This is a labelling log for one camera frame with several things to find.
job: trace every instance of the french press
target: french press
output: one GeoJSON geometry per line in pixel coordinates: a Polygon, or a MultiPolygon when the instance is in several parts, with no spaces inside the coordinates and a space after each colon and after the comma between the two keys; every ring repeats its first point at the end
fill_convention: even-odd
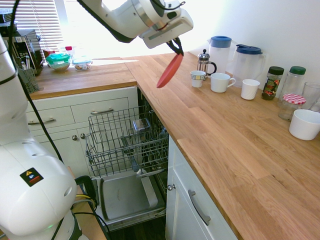
{"type": "Polygon", "coordinates": [[[203,53],[200,53],[198,55],[198,66],[196,69],[205,72],[205,77],[208,78],[208,76],[214,74],[217,71],[217,65],[214,62],[209,61],[210,55],[206,53],[206,51],[206,49],[203,49],[203,53]],[[208,73],[209,64],[212,64],[214,66],[214,71],[211,73],[208,73]]]}

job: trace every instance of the utensil holder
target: utensil holder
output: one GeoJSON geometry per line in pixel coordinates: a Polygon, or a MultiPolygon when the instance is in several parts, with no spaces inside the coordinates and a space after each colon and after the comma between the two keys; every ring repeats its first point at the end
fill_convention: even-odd
{"type": "Polygon", "coordinates": [[[39,91],[36,76],[32,68],[24,70],[18,67],[18,72],[29,94],[39,91]]]}

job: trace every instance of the white pitcher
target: white pitcher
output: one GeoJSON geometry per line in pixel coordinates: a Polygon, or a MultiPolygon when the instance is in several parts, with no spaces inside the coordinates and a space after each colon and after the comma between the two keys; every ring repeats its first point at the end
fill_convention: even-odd
{"type": "Polygon", "coordinates": [[[238,44],[234,54],[234,86],[241,88],[244,79],[257,79],[262,73],[266,56],[255,46],[238,44]]]}
{"type": "MultiPolygon", "coordinates": [[[[233,59],[229,59],[231,43],[237,44],[230,37],[227,36],[213,36],[208,40],[210,43],[209,54],[210,61],[216,64],[217,73],[225,73],[227,64],[232,62],[233,59]]],[[[211,73],[214,71],[214,66],[209,65],[208,71],[211,73]]]]}

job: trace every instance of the door knob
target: door knob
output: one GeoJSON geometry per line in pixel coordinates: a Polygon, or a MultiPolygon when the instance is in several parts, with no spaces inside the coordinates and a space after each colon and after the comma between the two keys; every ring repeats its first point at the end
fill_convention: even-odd
{"type": "Polygon", "coordinates": [[[167,188],[169,191],[171,191],[172,189],[176,189],[176,186],[175,186],[174,184],[172,184],[172,185],[168,185],[166,188],[167,188]]]}

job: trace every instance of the floor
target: floor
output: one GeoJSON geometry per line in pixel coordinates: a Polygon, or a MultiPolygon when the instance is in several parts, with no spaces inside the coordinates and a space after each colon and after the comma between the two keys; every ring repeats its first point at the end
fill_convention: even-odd
{"type": "Polygon", "coordinates": [[[112,240],[166,240],[166,217],[111,232],[112,240]]]}

